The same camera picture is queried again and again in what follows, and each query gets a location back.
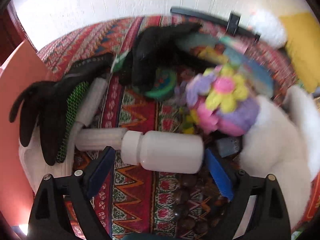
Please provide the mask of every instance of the green mesh pad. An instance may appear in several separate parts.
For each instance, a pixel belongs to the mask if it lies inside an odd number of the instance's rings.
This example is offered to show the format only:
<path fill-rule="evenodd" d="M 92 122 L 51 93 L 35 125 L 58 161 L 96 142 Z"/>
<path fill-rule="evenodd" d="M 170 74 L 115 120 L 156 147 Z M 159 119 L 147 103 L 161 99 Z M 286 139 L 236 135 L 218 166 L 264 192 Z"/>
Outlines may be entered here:
<path fill-rule="evenodd" d="M 88 87 L 88 82 L 79 83 L 67 99 L 68 111 L 66 114 L 66 131 L 58 155 L 56 157 L 57 163 L 63 163 L 67 156 L 67 144 L 69 140 L 69 133 L 75 121 L 79 105 L 86 91 L 88 90 Z"/>

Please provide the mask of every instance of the patterned rug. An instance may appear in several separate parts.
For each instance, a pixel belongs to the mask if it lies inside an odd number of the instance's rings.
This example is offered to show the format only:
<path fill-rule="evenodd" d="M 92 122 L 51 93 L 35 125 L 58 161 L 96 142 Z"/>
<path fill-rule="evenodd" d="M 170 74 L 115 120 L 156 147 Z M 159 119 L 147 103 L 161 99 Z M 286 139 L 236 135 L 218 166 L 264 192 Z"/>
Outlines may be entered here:
<path fill-rule="evenodd" d="M 146 27 L 183 22 L 201 22 L 201 32 L 215 36 L 223 29 L 210 22 L 182 16 L 151 16 L 117 19 L 75 30 L 53 41 L 39 51 L 40 58 L 58 78 L 79 60 L 106 52 L 121 53 L 131 48 L 135 37 Z M 239 37 L 249 49 L 246 56 L 264 64 L 275 82 L 274 101 L 281 104 L 286 90 L 296 82 L 296 75 L 287 59 L 263 42 Z M 171 100 L 156 103 L 146 101 L 130 88 L 122 87 L 118 77 L 109 75 L 108 91 L 91 124 L 96 128 L 127 127 L 129 130 L 175 132 L 180 125 L 178 109 Z M 76 151 L 74 170 L 83 169 L 99 152 Z M 92 205 L 100 222 L 113 239 L 132 232 L 193 239 L 194 234 L 180 232 L 172 215 L 173 191 L 178 186 L 176 174 L 153 172 L 140 165 L 122 163 L 116 154 L 113 170 L 108 174 Z M 192 193 L 190 214 L 196 220 L 206 220 L 210 211 L 209 197 L 199 191 Z M 77 236 L 84 238 L 70 201 L 66 200 L 70 221 Z"/>

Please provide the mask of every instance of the white cloth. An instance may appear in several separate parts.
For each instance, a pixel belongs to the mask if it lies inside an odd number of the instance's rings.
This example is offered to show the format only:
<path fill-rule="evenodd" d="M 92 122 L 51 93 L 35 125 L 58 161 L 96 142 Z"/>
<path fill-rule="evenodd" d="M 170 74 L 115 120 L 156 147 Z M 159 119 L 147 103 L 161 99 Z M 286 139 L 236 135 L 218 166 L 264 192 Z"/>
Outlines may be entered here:
<path fill-rule="evenodd" d="M 267 98 L 257 99 L 260 113 L 244 135 L 240 167 L 255 177 L 276 176 L 294 228 L 305 212 L 311 181 L 320 170 L 320 117 L 312 98 L 298 86 L 288 90 L 284 101 L 292 121 Z M 245 233 L 254 201 L 250 198 L 234 238 Z"/>
<path fill-rule="evenodd" d="M 20 144 L 19 158 L 32 190 L 36 193 L 45 174 L 52 174 L 55 178 L 70 176 L 72 173 L 74 152 L 69 152 L 63 163 L 49 166 L 42 154 L 40 145 L 40 130 L 35 127 L 30 143 L 27 147 Z"/>
<path fill-rule="evenodd" d="M 249 19 L 248 26 L 261 34 L 261 40 L 267 42 L 274 49 L 284 47 L 287 31 L 280 20 L 271 12 L 259 9 Z"/>

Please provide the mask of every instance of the white wall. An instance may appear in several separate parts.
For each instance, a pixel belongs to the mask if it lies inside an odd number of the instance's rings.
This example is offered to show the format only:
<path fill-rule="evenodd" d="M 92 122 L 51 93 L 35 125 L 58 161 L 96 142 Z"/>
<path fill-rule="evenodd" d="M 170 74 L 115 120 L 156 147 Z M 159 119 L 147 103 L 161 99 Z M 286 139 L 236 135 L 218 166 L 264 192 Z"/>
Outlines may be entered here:
<path fill-rule="evenodd" d="M 305 0 L 13 0 L 18 17 L 37 49 L 52 40 L 92 23 L 113 18 L 169 14 L 171 6 L 183 6 L 228 18 L 240 14 L 246 25 L 257 8 L 287 15 L 310 8 Z"/>

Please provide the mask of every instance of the bottle cap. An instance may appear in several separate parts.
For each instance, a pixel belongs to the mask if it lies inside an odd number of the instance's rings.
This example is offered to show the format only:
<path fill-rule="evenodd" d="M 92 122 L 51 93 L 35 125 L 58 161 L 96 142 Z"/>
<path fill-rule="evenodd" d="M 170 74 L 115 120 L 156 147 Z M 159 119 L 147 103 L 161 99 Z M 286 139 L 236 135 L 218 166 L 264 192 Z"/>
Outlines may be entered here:
<path fill-rule="evenodd" d="M 142 132 L 127 131 L 124 134 L 121 144 L 121 159 L 123 163 L 138 165 L 139 160 L 139 141 L 143 136 Z"/>

